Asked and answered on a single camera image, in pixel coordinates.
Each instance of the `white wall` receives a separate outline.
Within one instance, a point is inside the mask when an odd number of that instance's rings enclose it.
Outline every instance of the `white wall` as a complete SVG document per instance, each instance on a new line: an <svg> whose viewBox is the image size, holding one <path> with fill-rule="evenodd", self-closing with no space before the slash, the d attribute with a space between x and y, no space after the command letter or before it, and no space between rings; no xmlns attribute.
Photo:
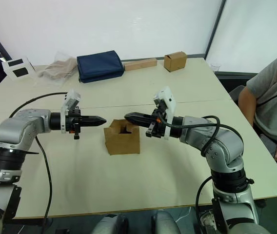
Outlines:
<svg viewBox="0 0 277 234"><path fill-rule="evenodd" d="M202 54L221 0L0 0L0 42L34 65L116 50L121 59Z"/></svg>
<svg viewBox="0 0 277 234"><path fill-rule="evenodd" d="M277 0L227 0L207 62L258 73L277 58Z"/></svg>

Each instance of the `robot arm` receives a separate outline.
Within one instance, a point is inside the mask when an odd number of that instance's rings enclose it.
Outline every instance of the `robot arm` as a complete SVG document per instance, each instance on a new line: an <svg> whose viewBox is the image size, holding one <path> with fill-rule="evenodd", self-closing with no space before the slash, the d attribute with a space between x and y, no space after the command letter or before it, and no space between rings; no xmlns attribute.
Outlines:
<svg viewBox="0 0 277 234"><path fill-rule="evenodd" d="M21 166L37 134L51 130L74 133L79 139L80 127L99 126L106 122L98 116L81 116L76 107L79 94L67 93L61 113L50 110L27 109L0 124L0 233L2 222L15 216L21 188L14 185L21 175Z"/></svg>
<svg viewBox="0 0 277 234"><path fill-rule="evenodd" d="M246 178L242 160L243 142L240 137L232 131L219 129L207 147L206 144L213 136L216 124L206 118L189 116L173 117L172 124L168 124L165 121L166 114L174 111L166 110L170 108L170 102L174 99L168 87L159 92L159 94L163 93L167 93L170 98L155 98L157 108L151 115L129 113L125 115L125 118L135 125L147 127L148 137L162 137L169 130L170 136L179 138L180 142L200 151L205 149L202 155L211 169L213 180L213 213L217 229L221 233L231 233L232 228L238 224L240 230L244 227L248 230L250 225L258 227L257 211L249 185L253 181ZM181 127L202 124L206 126ZM260 229L262 230L260 234L268 233L262 227L259 227Z"/></svg>

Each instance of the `navy blue bag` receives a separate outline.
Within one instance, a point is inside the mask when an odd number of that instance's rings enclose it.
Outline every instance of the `navy blue bag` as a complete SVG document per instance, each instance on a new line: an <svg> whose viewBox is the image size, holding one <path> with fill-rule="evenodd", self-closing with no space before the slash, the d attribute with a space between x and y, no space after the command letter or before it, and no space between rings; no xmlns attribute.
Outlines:
<svg viewBox="0 0 277 234"><path fill-rule="evenodd" d="M79 81L82 83L121 77L124 67L112 50L104 53L77 57Z"/></svg>

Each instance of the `white table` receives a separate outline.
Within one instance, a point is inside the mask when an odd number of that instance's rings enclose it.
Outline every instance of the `white table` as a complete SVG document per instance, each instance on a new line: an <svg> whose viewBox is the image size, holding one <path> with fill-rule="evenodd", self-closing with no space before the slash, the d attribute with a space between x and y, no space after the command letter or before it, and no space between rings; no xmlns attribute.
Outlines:
<svg viewBox="0 0 277 234"><path fill-rule="evenodd" d="M131 71L111 80L80 84L77 79L76 75L61 88L33 87L30 79L12 82L6 78L0 84L0 123L29 99L70 88L81 93L83 115L107 119L102 126L83 128L80 140L60 131L39 136L53 181L50 216L194 205L198 187L210 175L198 150L178 139L150 139L144 128L140 128L139 155L110 156L104 144L103 127L130 112L151 114L155 107L152 97L165 85L170 86L178 102L176 116L216 115L222 123L236 128L245 142L247 176L256 182L252 185L254 198L277 196L274 159L202 59L188 59L185 69L172 73L159 62L157 67ZM27 108L58 111L62 99L47 97ZM36 143L30 151L40 152ZM42 217L48 200L42 154L27 155L22 170L16 217ZM208 184L199 203L210 203L212 196L212 186Z"/></svg>
<svg viewBox="0 0 277 234"><path fill-rule="evenodd" d="M230 100L219 80L202 58L189 58L186 67L168 72L163 60L155 67L124 72L121 77L91 83L79 83L76 72L62 87L36 86L32 79L12 81L6 77L0 84L0 108L12 112L16 107L39 95L67 92L81 94L80 108L154 104L153 95L170 86L176 100L182 102ZM35 108L59 109L60 97L48 97L34 103Z"/></svg>
<svg viewBox="0 0 277 234"><path fill-rule="evenodd" d="M82 109L84 115L99 115L107 123L83 128L80 140L59 131L39 135L52 173L50 216L194 205L198 187L210 175L198 150L174 138L169 141L148 138L146 129L140 128L141 154L107 153L103 127L126 113L149 114L153 108L154 105L86 108ZM176 116L211 114L241 133L245 170L255 180L254 198L277 196L277 165L232 101L179 103L176 110ZM7 113L0 112L0 122L6 116ZM30 151L40 150L33 143ZM16 217L43 216L48 180L42 154L26 156L22 169L19 182L22 193ZM212 196L212 185L208 184L199 203L211 203Z"/></svg>

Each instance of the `wooden block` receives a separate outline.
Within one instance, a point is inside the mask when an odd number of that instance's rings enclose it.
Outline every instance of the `wooden block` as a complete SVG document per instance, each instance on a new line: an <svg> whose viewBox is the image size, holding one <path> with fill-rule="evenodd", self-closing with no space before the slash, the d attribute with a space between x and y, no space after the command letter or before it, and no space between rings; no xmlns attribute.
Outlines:
<svg viewBox="0 0 277 234"><path fill-rule="evenodd" d="M149 59L144 59L139 61L126 62L124 64L124 70L132 71L140 68L153 67L153 66L157 66L157 59L149 58Z"/></svg>

